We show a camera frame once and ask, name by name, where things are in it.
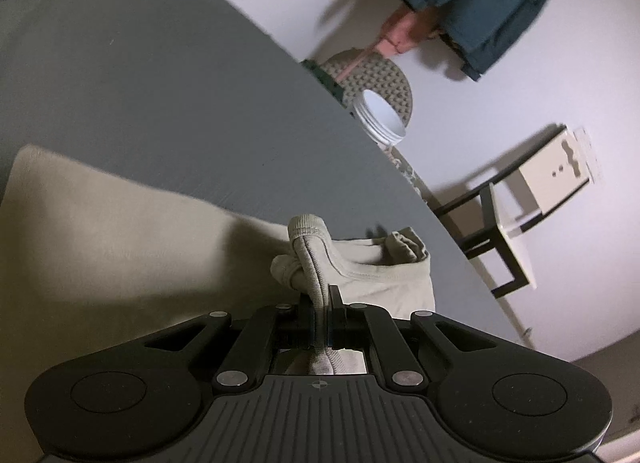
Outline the beige sleeveless top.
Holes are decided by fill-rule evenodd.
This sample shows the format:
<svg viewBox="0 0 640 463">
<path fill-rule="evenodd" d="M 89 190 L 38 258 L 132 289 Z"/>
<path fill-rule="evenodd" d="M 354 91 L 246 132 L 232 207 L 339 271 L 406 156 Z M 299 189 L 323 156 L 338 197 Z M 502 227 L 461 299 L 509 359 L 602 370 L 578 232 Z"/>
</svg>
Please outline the beige sleeveless top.
<svg viewBox="0 0 640 463">
<path fill-rule="evenodd" d="M 347 304 L 433 310 L 431 257 L 410 228 L 335 240 L 314 215 L 279 225 L 139 185 L 33 145 L 1 200 L 1 457 L 40 449 L 23 400 L 59 362 L 210 311 Z"/>
</svg>

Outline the dark wooden chair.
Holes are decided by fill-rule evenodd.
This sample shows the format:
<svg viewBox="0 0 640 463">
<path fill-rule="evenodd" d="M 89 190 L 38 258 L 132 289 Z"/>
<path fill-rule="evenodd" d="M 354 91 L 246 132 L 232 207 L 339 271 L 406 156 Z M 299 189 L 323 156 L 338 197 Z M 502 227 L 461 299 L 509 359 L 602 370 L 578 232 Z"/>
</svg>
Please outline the dark wooden chair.
<svg viewBox="0 0 640 463">
<path fill-rule="evenodd" d="M 482 226 L 462 233 L 458 246 L 467 259 L 496 253 L 510 279 L 491 289 L 494 298 L 510 295 L 536 280 L 523 235 L 540 225 L 592 182 L 584 149 L 576 133 L 553 124 L 519 157 L 454 200 L 436 206 L 435 215 L 451 218 L 472 202 Z"/>
</svg>

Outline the white plastic bucket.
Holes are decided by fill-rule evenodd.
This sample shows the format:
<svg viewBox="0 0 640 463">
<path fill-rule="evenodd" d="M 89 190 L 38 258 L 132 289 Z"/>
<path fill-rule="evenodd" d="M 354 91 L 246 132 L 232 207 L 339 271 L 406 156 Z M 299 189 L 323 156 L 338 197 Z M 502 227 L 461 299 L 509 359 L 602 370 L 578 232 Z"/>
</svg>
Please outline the white plastic bucket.
<svg viewBox="0 0 640 463">
<path fill-rule="evenodd" d="M 406 137 L 406 127 L 394 108 L 373 90 L 360 92 L 349 107 L 363 131 L 379 146 L 395 147 Z"/>
</svg>

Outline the woven round mat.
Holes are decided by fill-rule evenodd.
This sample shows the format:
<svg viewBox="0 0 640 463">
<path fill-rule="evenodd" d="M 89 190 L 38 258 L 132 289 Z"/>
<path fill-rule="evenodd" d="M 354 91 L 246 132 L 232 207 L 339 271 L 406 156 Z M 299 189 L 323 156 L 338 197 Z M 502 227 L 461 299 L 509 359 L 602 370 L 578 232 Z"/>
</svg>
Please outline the woven round mat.
<svg viewBox="0 0 640 463">
<path fill-rule="evenodd" d="M 345 108 L 363 90 L 372 90 L 392 106 L 405 127 L 409 126 L 413 110 L 411 86 L 405 73 L 392 60 L 372 53 L 338 85 L 342 89 L 341 103 Z"/>
</svg>

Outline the pink hanging garment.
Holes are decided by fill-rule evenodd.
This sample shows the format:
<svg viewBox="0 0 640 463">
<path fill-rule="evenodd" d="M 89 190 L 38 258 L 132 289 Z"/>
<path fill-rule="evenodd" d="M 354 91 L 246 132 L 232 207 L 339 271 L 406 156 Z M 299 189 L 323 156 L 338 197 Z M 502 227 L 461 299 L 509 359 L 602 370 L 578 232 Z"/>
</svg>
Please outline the pink hanging garment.
<svg viewBox="0 0 640 463">
<path fill-rule="evenodd" d="M 372 54 L 390 58 L 416 48 L 423 41 L 436 38 L 440 33 L 439 13 L 440 10 L 437 7 L 427 7 L 420 12 L 414 12 L 402 5 L 383 23 L 374 42 L 363 49 L 335 76 L 335 82 L 343 82 L 364 59 Z"/>
</svg>

